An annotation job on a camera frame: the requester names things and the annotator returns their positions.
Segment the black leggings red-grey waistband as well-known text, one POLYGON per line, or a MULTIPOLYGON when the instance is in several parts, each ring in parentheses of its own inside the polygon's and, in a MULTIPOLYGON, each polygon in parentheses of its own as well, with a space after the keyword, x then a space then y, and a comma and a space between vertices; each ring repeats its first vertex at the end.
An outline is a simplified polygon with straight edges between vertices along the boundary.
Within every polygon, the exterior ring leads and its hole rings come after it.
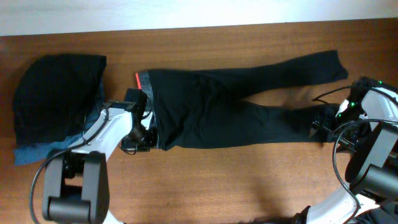
POLYGON ((157 147, 197 149, 285 142, 327 142, 310 134, 318 116, 332 121, 336 104, 300 109, 262 106, 247 97, 267 90, 344 80, 347 70, 334 50, 273 65, 214 70, 152 69, 136 74, 151 101, 157 147))

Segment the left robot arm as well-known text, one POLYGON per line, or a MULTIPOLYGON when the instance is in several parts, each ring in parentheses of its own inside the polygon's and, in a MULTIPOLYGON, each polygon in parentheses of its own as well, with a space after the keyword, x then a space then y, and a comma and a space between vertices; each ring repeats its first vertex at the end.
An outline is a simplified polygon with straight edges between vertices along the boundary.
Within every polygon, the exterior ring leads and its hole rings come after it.
POLYGON ((43 218, 57 223, 118 223, 109 210, 107 161, 115 149, 135 155, 156 146, 152 115, 147 95, 129 89, 124 100, 104 104, 99 118, 77 142, 52 151, 41 166, 43 218))

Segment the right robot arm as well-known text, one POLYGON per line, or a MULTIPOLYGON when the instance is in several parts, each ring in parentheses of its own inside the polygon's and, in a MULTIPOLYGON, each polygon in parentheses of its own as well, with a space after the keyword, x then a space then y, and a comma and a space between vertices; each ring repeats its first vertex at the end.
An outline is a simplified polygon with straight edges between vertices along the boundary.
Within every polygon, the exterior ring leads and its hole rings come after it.
POLYGON ((318 116, 310 135, 333 141, 332 166, 341 184, 293 223, 356 223, 356 217, 397 203, 397 88, 361 77, 334 117, 318 116))

